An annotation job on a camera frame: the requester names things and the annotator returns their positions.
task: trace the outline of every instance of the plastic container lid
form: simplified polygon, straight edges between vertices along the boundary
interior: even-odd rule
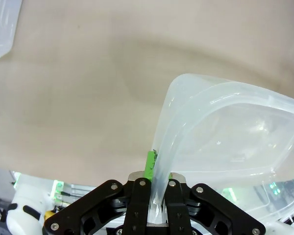
[[[181,75],[169,87],[152,149],[158,151],[155,204],[172,171],[190,187],[208,184],[262,222],[294,209],[294,99],[245,83]]]
[[[0,57],[13,45],[22,0],[0,0]]]

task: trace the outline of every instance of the table surface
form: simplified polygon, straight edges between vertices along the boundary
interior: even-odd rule
[[[125,182],[183,73],[294,98],[294,0],[24,0],[0,59],[0,167]]]

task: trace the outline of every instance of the green light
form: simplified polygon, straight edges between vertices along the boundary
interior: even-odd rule
[[[51,197],[54,197],[55,188],[57,187],[57,184],[58,184],[58,181],[57,180],[53,181],[52,190],[51,190],[51,193],[50,193],[50,196]]]
[[[14,176],[15,176],[16,180],[15,180],[15,184],[14,184],[13,188],[16,188],[21,174],[19,172],[15,172]]]
[[[232,189],[232,188],[229,188],[229,192],[230,192],[230,195],[231,195],[231,197],[232,197],[232,199],[233,199],[233,202],[236,202],[236,201],[237,201],[237,198],[236,198],[236,196],[235,196],[235,194],[234,194],[233,189]]]

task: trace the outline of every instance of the metal screw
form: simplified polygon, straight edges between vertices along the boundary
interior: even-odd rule
[[[116,190],[117,188],[118,188],[118,186],[116,184],[111,185],[112,190]]]
[[[202,187],[197,187],[196,192],[202,193],[204,192],[204,189]]]
[[[59,225],[57,223],[53,223],[53,224],[51,224],[50,228],[51,228],[51,230],[56,231],[59,229]]]
[[[253,232],[254,235],[259,235],[260,234],[260,230],[257,229],[257,228],[253,229],[252,232]]]
[[[116,235],[121,235],[122,234],[122,229],[117,230]]]
[[[169,182],[169,185],[170,185],[171,187],[174,187],[174,186],[176,185],[176,183],[175,183],[174,181],[170,181],[170,182]]]

